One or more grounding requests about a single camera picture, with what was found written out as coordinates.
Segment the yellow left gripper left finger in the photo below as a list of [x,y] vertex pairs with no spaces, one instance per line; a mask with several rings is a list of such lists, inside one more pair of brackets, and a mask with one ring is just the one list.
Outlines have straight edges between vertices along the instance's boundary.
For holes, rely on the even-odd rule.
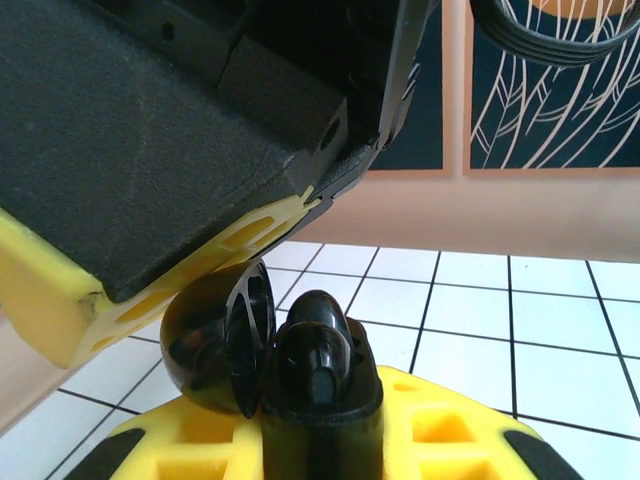
[[116,427],[64,480],[265,480],[260,422],[178,397]]

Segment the black earbud charging case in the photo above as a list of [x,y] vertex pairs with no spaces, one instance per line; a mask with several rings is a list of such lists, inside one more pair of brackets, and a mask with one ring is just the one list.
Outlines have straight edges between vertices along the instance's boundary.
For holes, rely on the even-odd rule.
[[336,404],[293,402],[279,387],[276,320],[265,264],[205,275],[169,305],[161,350],[174,384],[210,411],[257,417],[265,480],[382,480],[383,386],[363,325],[345,315],[352,377]]

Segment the floral dark wall panel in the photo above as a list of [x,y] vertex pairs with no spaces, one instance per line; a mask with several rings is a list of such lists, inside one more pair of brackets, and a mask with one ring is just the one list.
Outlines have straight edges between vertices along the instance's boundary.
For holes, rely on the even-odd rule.
[[442,8],[430,15],[416,60],[421,66],[398,138],[384,152],[392,170],[442,170]]
[[468,0],[468,175],[640,175],[640,0]]

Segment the black wireless earbud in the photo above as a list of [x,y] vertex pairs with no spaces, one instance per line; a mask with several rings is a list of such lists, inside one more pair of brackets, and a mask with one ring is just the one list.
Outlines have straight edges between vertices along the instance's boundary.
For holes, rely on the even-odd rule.
[[317,323],[340,332],[349,330],[345,314],[337,300],[320,289],[309,290],[291,305],[285,324],[292,327],[301,323]]
[[280,389],[293,402],[325,407],[341,401],[352,377],[353,346],[339,330],[317,322],[284,326],[276,342]]

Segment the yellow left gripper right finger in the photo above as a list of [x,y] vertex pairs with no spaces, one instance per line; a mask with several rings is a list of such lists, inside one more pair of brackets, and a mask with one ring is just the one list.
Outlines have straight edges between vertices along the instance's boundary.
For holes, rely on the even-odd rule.
[[382,480],[568,480],[531,427],[462,394],[380,366]]

